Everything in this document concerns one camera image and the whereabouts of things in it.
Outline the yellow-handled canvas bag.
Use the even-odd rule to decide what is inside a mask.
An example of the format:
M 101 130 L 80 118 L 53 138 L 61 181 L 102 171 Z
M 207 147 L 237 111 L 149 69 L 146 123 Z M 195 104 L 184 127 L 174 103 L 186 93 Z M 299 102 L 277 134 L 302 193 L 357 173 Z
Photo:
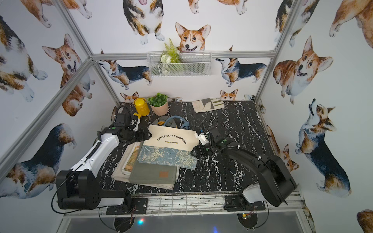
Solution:
M 136 142 L 127 147 L 124 153 L 124 165 L 121 168 L 121 171 L 124 175 L 131 174 L 138 154 L 141 150 L 142 144 L 142 142 Z

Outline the blue-handled canvas bag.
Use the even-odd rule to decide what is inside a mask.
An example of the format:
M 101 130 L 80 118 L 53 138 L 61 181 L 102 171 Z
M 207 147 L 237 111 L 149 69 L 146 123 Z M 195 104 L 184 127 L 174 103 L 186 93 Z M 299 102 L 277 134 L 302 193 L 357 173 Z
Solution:
M 152 136 L 142 145 L 137 157 L 140 163 L 196 169 L 198 159 L 191 152 L 199 140 L 186 119 L 165 116 L 163 125 L 154 122 L 148 130 Z

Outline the white Monet canvas bag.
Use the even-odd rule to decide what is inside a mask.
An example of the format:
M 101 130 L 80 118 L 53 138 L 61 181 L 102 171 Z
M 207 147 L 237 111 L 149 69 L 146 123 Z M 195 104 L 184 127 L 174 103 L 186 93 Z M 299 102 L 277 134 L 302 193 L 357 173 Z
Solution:
M 179 167 L 139 162 L 142 145 L 143 142 L 136 142 L 127 146 L 111 177 L 116 181 L 172 190 L 179 176 Z

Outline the olive green canvas bag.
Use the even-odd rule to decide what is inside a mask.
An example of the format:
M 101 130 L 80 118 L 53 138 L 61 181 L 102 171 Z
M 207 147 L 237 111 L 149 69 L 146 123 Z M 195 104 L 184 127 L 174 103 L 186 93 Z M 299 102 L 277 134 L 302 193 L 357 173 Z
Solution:
M 174 184 L 178 167 L 136 161 L 129 182 L 137 184 Z

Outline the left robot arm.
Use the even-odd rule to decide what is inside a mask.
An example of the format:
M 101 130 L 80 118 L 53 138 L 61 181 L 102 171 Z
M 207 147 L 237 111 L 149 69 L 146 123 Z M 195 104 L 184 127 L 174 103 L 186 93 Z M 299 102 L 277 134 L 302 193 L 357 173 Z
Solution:
M 129 191 L 103 189 L 97 175 L 119 144 L 130 145 L 151 138 L 149 130 L 139 128 L 140 119 L 141 114 L 131 113 L 124 105 L 119 106 L 113 123 L 97 132 L 97 141 L 87 154 L 70 170 L 58 173 L 53 198 L 58 201 L 60 214 L 111 206 L 122 206 L 126 212 L 132 211 Z

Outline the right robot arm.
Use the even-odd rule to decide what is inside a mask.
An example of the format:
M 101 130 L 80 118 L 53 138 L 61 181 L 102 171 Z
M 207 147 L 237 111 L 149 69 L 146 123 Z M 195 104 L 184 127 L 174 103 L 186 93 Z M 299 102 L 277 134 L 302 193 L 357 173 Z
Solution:
M 204 157 L 222 155 L 235 160 L 252 171 L 258 179 L 239 192 L 239 197 L 248 203 L 267 202 L 279 207 L 287 204 L 286 198 L 297 188 L 297 184 L 278 156 L 267 156 L 255 153 L 240 143 L 223 137 L 216 127 L 206 129 L 202 125 L 200 132 L 194 136 L 199 140 L 191 155 Z

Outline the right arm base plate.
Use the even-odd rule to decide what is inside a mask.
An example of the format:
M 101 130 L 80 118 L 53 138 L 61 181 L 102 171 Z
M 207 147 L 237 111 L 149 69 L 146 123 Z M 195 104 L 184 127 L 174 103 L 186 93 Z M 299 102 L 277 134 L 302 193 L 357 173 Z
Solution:
M 249 203 L 245 198 L 238 195 L 225 196 L 224 200 L 223 209 L 227 212 L 266 210 L 266 205 L 264 202 Z

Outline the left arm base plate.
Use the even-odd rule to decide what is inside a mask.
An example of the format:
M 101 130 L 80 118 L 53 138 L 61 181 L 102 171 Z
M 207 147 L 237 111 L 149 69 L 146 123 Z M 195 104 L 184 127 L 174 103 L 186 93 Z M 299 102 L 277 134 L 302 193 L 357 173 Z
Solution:
M 147 211 L 148 199 L 147 198 L 135 198 L 128 204 L 124 202 L 122 205 L 109 206 L 106 210 L 106 215 L 141 215 Z

